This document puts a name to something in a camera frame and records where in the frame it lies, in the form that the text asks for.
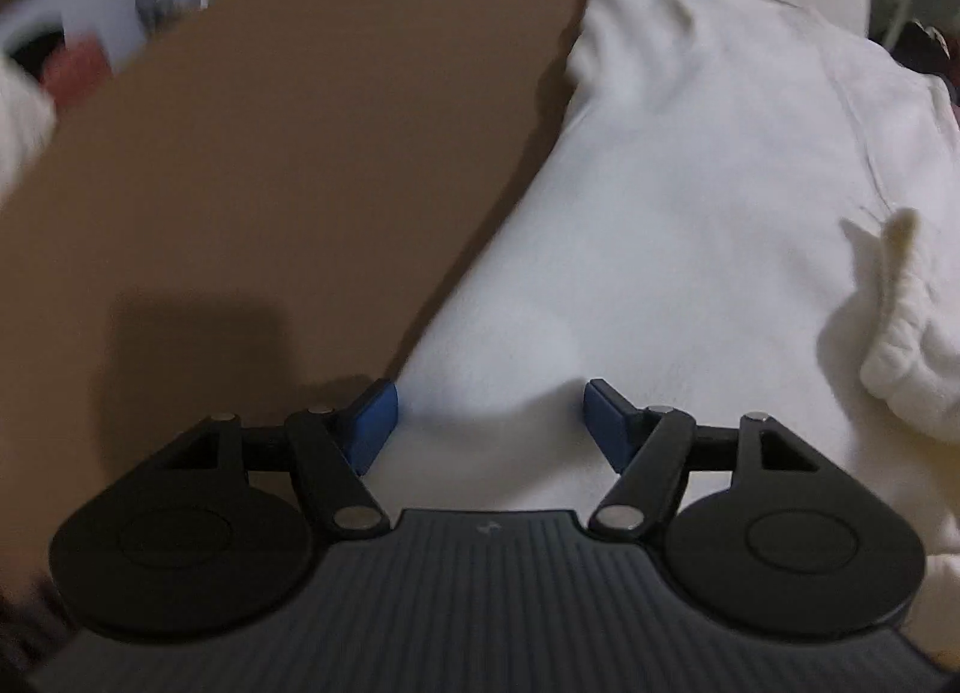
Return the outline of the white fleece garment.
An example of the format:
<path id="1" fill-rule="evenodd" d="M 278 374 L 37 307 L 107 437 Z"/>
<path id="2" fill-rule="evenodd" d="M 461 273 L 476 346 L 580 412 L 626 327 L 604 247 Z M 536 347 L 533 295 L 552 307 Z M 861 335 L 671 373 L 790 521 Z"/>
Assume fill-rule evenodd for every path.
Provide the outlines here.
<path id="1" fill-rule="evenodd" d="M 775 0 L 587 0 L 544 168 L 398 380 L 389 511 L 589 511 L 587 381 L 766 412 L 907 519 L 958 659 L 958 124 L 939 79 Z"/>

